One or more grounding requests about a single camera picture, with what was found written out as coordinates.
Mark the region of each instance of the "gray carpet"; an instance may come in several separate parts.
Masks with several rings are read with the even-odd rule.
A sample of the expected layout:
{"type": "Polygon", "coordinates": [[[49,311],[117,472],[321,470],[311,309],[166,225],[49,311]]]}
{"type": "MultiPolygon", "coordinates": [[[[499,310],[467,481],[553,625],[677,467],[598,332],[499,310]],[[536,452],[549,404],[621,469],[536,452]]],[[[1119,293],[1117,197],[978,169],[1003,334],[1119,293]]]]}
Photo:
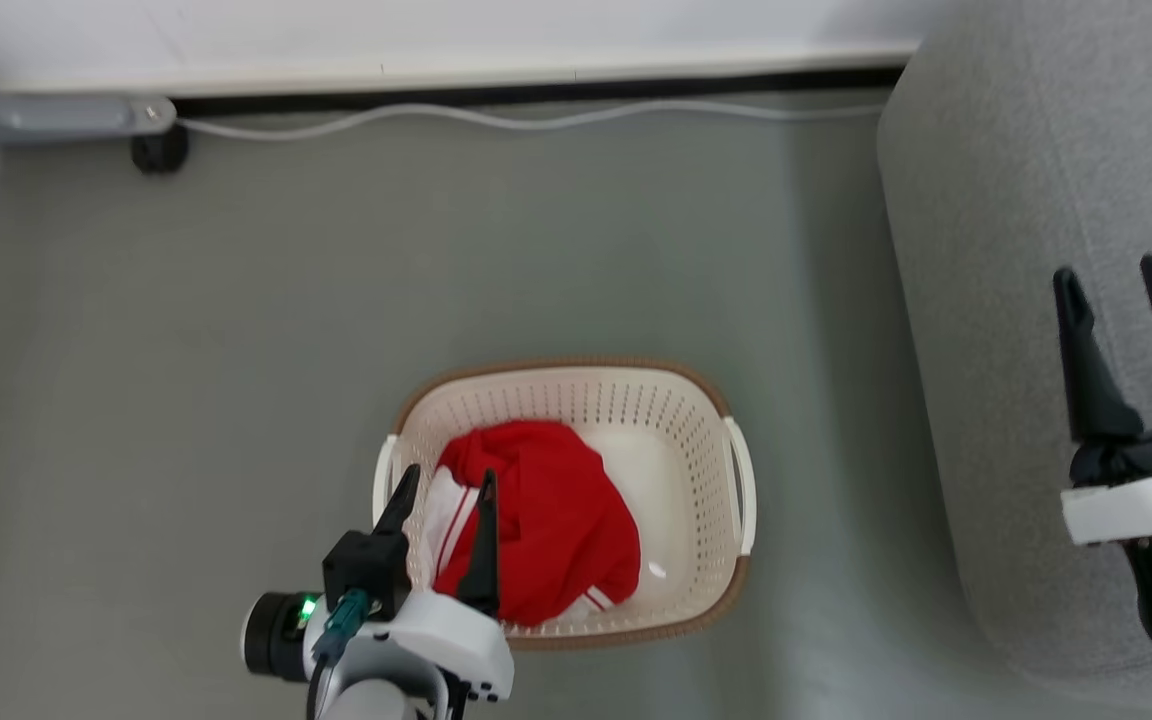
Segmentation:
{"type": "Polygon", "coordinates": [[[753,569],[710,632],[517,655],[515,698],[471,717],[1126,717],[1016,679],[968,615],[874,120],[670,115],[196,138],[172,179],[124,143],[8,152],[0,719],[301,717],[303,687],[238,661],[247,606],[317,588],[367,526],[408,392],[567,354],[723,389],[758,470],[753,569]]]}

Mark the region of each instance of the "white cable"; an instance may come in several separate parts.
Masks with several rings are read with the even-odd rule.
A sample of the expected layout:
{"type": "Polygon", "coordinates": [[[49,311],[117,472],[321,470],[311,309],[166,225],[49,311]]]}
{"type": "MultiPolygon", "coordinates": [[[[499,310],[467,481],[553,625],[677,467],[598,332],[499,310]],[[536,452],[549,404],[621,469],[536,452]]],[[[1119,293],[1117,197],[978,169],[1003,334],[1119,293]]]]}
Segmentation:
{"type": "Polygon", "coordinates": [[[332,122],[320,126],[310,126],[296,129],[245,129],[228,126],[218,126],[204,120],[179,119],[177,123],[196,132],[206,132],[220,137],[228,137],[233,141],[259,141],[259,142],[291,142],[311,141],[314,137],[323,137],[340,132],[344,129],[370,123],[372,120],[384,118],[395,118],[396,115],[429,115],[429,118],[447,118],[461,120],[461,122],[476,123],[509,131],[539,132],[554,131],[554,129],[574,128],[590,123],[607,122],[617,118],[628,118],[641,113],[708,113],[713,115],[736,115],[736,118],[750,118],[753,120],[768,120],[778,123],[809,123],[820,122],[820,120],[846,120],[852,118],[872,118],[882,113],[882,105],[858,105],[849,108],[827,109],[772,109],[756,108],[753,105],[735,105],[732,103],[713,103],[710,100],[647,100],[644,103],[631,103],[617,105],[616,108],[593,109],[589,113],[576,115],[564,115],[563,118],[545,119],[517,119],[499,118],[486,113],[477,113],[475,109],[448,108],[445,105],[424,105],[408,103],[402,105],[384,105],[381,108],[366,109],[364,113],[348,115],[332,120],[332,122]]]}
{"type": "Polygon", "coordinates": [[[328,691],[332,689],[332,676],[335,675],[335,665],[328,667],[328,676],[325,680],[320,680],[319,687],[314,688],[317,697],[314,697],[314,720],[319,720],[323,717],[323,708],[326,706],[326,698],[328,698],[328,691]]]}

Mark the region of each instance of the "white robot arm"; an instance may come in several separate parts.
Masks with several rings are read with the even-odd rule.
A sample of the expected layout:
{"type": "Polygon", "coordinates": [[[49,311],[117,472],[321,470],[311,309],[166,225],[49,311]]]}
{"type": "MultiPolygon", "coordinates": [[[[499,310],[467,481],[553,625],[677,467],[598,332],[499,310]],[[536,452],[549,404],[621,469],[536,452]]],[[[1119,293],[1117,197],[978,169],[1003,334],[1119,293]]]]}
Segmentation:
{"type": "Polygon", "coordinates": [[[323,560],[325,593],[265,593],[243,621],[252,674],[308,683],[306,720],[460,720],[467,702],[503,702],[513,655],[495,620],[495,478],[457,597],[403,597],[420,469],[408,468],[371,535],[346,533],[323,560]]]}

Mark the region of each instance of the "laundry basket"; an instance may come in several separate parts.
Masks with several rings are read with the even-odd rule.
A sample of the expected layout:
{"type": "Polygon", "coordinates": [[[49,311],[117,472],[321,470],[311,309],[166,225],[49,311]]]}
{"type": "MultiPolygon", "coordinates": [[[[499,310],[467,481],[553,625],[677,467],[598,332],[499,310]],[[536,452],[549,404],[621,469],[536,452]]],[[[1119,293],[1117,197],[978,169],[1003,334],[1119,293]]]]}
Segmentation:
{"type": "MultiPolygon", "coordinates": [[[[419,541],[429,478],[444,447],[505,420],[561,420],[602,454],[639,528],[630,600],[584,620],[503,624],[515,650],[573,650],[695,632],[729,611],[755,545],[755,470],[727,402],[696,373],[644,359],[553,359],[435,379],[408,401],[376,462],[372,521],[403,469],[420,465],[403,532],[419,541]]],[[[412,588],[430,570],[408,553],[412,588]]]]}

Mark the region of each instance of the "baseboard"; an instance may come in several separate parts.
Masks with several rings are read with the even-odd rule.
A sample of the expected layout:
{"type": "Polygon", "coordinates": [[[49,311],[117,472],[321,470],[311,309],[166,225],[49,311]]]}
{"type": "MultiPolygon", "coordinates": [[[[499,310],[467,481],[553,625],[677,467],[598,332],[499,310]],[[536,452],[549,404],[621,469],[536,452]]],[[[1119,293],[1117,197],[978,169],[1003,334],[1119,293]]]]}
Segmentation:
{"type": "Polygon", "coordinates": [[[388,94],[468,88],[552,88],[644,79],[722,79],[902,67],[915,41],[814,46],[685,47],[684,50],[536,50],[521,55],[393,55],[319,63],[189,65],[141,73],[93,67],[69,77],[0,78],[0,91],[28,94],[136,92],[173,99],[280,94],[388,94]]]}
{"type": "Polygon", "coordinates": [[[732,94],[732,92],[783,92],[809,90],[870,90],[896,85],[904,63],[832,69],[737,74],[737,76],[649,77],[616,81],[517,83],[470,88],[404,88],[353,92],[302,92],[302,94],[249,94],[174,97],[181,118],[218,118],[265,113],[371,109],[401,103],[449,106],[517,105],[637,100],[645,97],[732,94]]]}

